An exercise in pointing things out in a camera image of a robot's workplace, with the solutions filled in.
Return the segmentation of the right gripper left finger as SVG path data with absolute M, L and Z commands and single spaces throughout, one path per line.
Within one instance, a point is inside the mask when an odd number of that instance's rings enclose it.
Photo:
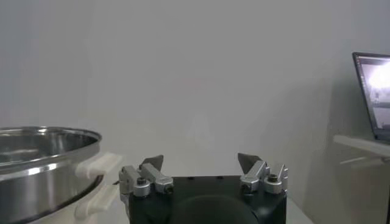
M 152 188 L 160 194 L 173 192 L 173 177 L 162 174 L 164 156 L 157 155 L 146 158 L 136 168 L 124 166 L 119 171 L 119 191 L 124 196 L 147 197 Z

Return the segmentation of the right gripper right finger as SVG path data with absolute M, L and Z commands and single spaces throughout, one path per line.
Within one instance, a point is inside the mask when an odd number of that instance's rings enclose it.
M 260 188 L 269 194 L 287 193 L 288 168 L 284 164 L 270 167 L 259 156 L 238 153 L 238 161 L 243 170 L 239 185 L 243 194 L 254 194 Z

